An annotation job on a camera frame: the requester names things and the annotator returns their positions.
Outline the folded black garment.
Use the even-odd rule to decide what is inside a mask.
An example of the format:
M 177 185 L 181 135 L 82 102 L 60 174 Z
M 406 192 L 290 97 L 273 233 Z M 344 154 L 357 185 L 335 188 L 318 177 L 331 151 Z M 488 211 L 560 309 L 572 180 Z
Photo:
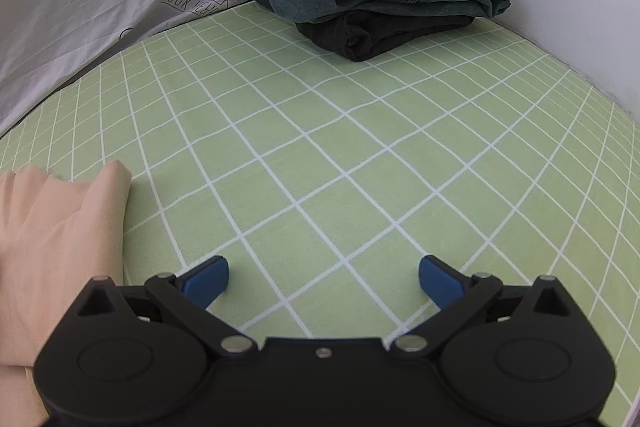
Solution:
M 268 0 L 254 1 L 271 11 Z M 474 18 L 476 17 L 401 16 L 348 11 L 323 22 L 294 25 L 301 35 L 319 48 L 353 62 L 363 62 L 413 39 L 462 28 L 472 23 Z

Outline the green grid bed sheet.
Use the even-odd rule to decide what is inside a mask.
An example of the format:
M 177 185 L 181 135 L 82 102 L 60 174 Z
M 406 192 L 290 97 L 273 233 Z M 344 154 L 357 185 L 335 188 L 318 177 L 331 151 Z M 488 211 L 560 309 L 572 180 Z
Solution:
M 255 339 L 391 340 L 435 312 L 432 254 L 508 284 L 557 277 L 639 407 L 639 127 L 489 20 L 353 63 L 260 6 L 181 25 L 51 96 L 1 166 L 132 174 L 132 285 L 228 259 L 213 312 Z

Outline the beige long sleeve garment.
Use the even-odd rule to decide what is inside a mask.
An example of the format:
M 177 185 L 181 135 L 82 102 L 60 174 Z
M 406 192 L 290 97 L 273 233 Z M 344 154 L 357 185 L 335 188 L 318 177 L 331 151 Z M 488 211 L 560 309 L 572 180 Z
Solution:
M 118 160 L 90 182 L 29 165 L 1 176 L 1 422 L 39 426 L 46 410 L 32 367 L 95 275 L 122 281 L 131 173 Z

